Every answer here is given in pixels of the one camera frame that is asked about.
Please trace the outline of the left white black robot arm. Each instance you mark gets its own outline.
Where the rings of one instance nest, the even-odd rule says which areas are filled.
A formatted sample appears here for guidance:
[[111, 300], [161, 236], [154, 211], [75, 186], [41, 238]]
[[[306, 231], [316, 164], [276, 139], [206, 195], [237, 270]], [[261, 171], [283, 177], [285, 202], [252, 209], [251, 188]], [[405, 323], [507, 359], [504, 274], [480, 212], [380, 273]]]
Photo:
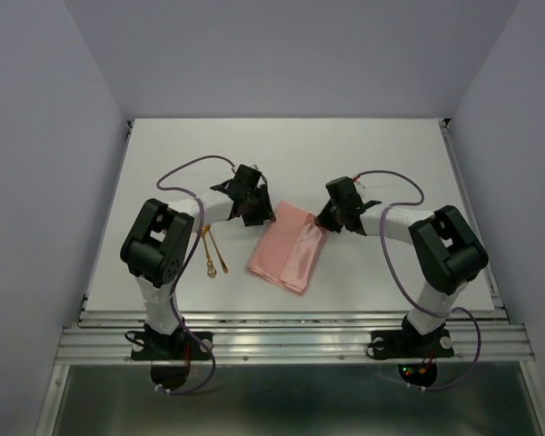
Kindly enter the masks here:
[[240, 218], [246, 226], [274, 222], [268, 183], [228, 180], [187, 200], [142, 206], [120, 250], [120, 259], [135, 278], [144, 300], [141, 331], [129, 331], [134, 361], [207, 361], [213, 335], [192, 337], [184, 324], [175, 287], [200, 245], [207, 227]]

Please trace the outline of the pink satin napkin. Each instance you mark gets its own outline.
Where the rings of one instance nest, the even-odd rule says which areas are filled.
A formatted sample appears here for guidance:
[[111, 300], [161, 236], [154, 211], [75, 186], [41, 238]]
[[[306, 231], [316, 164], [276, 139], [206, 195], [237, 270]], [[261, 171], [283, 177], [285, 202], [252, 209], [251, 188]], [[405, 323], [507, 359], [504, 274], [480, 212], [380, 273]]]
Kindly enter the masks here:
[[327, 232], [315, 217], [281, 201], [255, 246], [246, 270], [266, 282], [296, 294], [303, 294], [317, 265]]

